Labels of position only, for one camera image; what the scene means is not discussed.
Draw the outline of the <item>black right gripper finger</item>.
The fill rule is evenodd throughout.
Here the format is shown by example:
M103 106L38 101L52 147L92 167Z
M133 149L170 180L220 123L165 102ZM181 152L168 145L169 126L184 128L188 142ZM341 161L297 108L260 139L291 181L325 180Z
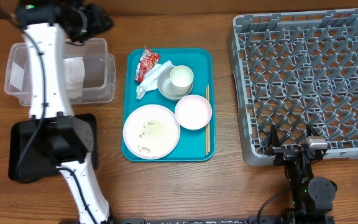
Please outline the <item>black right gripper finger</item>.
M321 136L311 124L306 125L306 137L311 139L321 139Z
M280 149L281 148L280 140L279 140L278 134L277 134L277 129L274 124L271 125L271 127L270 127L270 140L269 140L268 146L269 146L269 148L272 148L272 149Z

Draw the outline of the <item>white napkin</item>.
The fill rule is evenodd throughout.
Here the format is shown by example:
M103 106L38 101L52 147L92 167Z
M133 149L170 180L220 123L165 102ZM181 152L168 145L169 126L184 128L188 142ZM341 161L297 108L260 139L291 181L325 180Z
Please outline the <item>white napkin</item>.
M75 99L83 94L85 65L83 57L64 59L65 83L69 99Z
M156 90L159 76L164 71L174 67L175 66L172 64L170 60L166 61L163 64L157 63L151 70L149 70L145 74L144 80L141 81L139 86L136 88L136 93L137 93L136 98L138 100L141 100L148 91Z

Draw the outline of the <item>red snack wrapper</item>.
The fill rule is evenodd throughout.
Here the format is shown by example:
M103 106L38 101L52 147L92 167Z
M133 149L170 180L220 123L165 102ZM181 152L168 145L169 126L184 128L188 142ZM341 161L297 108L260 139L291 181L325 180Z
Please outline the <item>red snack wrapper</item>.
M142 56L139 59L139 63L136 68L134 80L142 82L145 78L145 74L150 71L160 60L160 54L154 52L148 47L144 47Z

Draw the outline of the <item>pink plastic bowl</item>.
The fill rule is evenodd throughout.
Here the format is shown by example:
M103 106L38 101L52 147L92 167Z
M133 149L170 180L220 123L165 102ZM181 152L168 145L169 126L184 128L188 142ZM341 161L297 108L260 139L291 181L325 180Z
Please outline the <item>pink plastic bowl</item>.
M198 130L210 122L213 110L209 101L203 96L188 95L178 101L174 114L180 126L189 130Z

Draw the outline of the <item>grey small saucer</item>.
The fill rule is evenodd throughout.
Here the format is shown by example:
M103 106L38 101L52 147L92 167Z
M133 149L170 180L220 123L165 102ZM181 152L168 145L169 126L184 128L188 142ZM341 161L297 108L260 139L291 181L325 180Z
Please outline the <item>grey small saucer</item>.
M158 88L159 92L168 100L178 101L178 100L182 99L183 97L185 97L186 95L190 94L190 92L193 88L193 84L190 85L189 89L184 94L179 95L179 94L175 93L173 91L172 83L170 81L170 72L172 70L173 70L173 68L167 68L160 74L160 76L157 80L157 88Z

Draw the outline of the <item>pale green cup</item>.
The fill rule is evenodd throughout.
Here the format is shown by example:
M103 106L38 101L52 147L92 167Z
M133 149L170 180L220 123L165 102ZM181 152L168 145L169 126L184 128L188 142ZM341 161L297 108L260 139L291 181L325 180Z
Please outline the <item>pale green cup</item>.
M176 66L170 72L173 91L178 95L187 93L193 84L193 80L193 71L185 65Z

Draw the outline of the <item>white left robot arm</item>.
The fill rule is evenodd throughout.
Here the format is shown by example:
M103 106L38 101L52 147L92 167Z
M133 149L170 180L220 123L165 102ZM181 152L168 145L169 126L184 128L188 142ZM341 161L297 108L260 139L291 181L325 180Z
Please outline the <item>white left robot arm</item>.
M79 223L113 223L92 165L96 136L89 122L73 112L63 58L66 39L83 44L108 31L113 21L98 4L19 1L10 22L24 36L32 82L29 120L19 124L22 152L14 166L15 177L20 176L29 150L35 149L67 182Z

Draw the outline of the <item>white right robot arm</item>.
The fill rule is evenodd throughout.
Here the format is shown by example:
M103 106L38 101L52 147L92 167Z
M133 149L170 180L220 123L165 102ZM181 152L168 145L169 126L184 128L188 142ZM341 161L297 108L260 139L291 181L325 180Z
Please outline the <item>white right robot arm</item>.
M327 216L333 209L333 200L337 185L333 181L316 177L312 171L312 163L321 161L328 150L328 143L320 136L312 125L306 126L306 141L293 149L281 145L277 129L270 127L268 136L268 154L274 157L275 166L283 166L290 188L269 198L260 208L256 222L262 223L263 209L276 198L291 192L293 208L286 209L267 223L334 223L334 218Z

